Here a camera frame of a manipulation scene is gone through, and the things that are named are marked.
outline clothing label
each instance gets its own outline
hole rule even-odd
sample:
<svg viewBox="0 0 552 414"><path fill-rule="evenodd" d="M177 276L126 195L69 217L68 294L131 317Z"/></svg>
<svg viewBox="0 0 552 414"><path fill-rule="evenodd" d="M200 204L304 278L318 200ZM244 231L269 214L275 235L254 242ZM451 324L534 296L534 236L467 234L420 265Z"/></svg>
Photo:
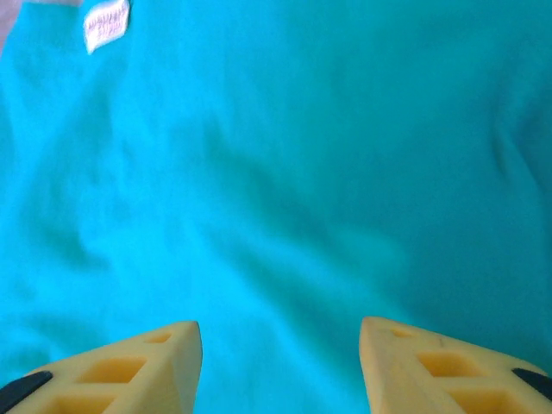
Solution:
<svg viewBox="0 0 552 414"><path fill-rule="evenodd" d="M100 3L85 18L85 42L88 54L122 37L129 25L129 0Z"/></svg>

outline turquoise fabric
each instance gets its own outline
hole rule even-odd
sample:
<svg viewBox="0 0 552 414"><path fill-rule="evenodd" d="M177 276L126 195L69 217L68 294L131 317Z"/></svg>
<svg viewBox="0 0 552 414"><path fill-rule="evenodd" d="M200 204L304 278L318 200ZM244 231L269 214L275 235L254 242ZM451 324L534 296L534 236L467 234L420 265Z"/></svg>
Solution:
<svg viewBox="0 0 552 414"><path fill-rule="evenodd" d="M552 3L134 0L0 61L0 383L198 320L196 413L368 413L361 319L552 371Z"/></svg>

